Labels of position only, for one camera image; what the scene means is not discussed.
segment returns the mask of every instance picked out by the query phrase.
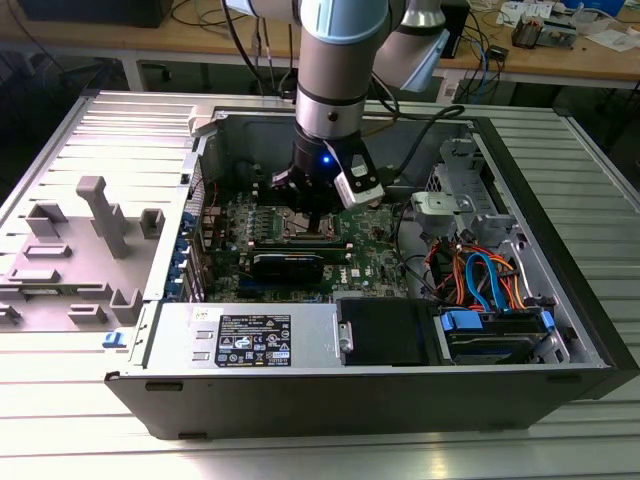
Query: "motherboard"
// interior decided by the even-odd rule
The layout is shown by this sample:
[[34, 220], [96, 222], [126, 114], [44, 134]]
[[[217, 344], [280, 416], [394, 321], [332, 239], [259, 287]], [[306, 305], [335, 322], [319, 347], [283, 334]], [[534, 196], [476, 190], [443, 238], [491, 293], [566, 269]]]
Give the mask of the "motherboard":
[[[212, 210], [210, 302], [327, 303], [406, 297], [394, 254], [391, 204], [310, 219], [240, 193]], [[282, 266], [295, 264], [292, 278]]]

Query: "robotic arm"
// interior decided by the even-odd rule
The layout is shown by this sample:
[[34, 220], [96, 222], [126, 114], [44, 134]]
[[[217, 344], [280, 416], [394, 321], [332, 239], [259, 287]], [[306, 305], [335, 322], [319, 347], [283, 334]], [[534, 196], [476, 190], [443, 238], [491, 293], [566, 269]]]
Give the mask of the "robotic arm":
[[273, 187], [311, 223], [382, 197], [360, 136], [371, 73], [404, 90], [426, 88], [449, 37], [440, 0], [222, 1], [302, 25], [293, 157]]

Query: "black box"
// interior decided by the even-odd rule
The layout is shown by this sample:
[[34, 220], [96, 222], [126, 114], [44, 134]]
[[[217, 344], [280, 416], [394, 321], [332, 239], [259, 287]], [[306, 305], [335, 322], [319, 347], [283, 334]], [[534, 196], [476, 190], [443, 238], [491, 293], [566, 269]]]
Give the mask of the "black box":
[[445, 28], [450, 34], [442, 52], [442, 58], [455, 58], [469, 15], [469, 3], [467, 0], [442, 0], [440, 8], [446, 18]]
[[29, 20], [158, 28], [173, 0], [18, 0]]

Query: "wooden table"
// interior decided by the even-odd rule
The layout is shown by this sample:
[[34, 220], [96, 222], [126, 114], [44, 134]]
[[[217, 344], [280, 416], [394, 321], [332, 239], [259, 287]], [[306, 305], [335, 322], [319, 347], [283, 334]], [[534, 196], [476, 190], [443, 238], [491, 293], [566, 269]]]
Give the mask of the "wooden table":
[[[24, 26], [49, 52], [55, 55], [117, 58], [124, 66], [131, 90], [145, 90], [140, 61], [177, 61], [208, 64], [241, 64], [233, 42], [223, 35], [199, 27], [182, 25], [168, 17], [160, 28], [143, 29], [112, 25], [89, 25], [59, 22], [30, 22], [15, 3], [14, 10]], [[218, 3], [210, 2], [215, 8]], [[192, 6], [178, 11], [180, 18], [196, 22]], [[495, 25], [496, 13], [476, 14], [481, 29], [496, 45], [509, 49], [501, 78], [506, 81], [574, 85], [607, 88], [633, 88], [640, 79], [640, 49], [617, 53], [585, 38], [579, 38], [573, 50], [538, 47], [524, 50], [511, 46], [512, 29]], [[621, 20], [640, 24], [640, 13], [624, 9]], [[222, 20], [222, 14], [212, 14], [208, 20]], [[287, 28], [281, 22], [269, 21], [269, 37], [274, 65], [288, 65]], [[252, 18], [236, 22], [239, 36], [247, 49], [254, 29]], [[294, 28], [294, 56], [297, 57], [300, 31]], [[0, 5], [0, 50], [37, 53], [39, 48], [20, 30], [8, 12]], [[461, 42], [455, 59], [441, 59], [435, 75], [444, 77], [439, 102], [451, 101], [458, 83], [468, 78], [478, 67], [478, 60], [468, 42]]]

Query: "power supply label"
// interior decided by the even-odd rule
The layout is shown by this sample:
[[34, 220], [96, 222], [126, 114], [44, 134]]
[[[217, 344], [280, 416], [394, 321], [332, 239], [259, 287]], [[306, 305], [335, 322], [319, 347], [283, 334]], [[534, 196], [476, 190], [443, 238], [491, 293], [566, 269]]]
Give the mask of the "power supply label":
[[216, 365], [291, 366], [291, 316], [222, 315]]

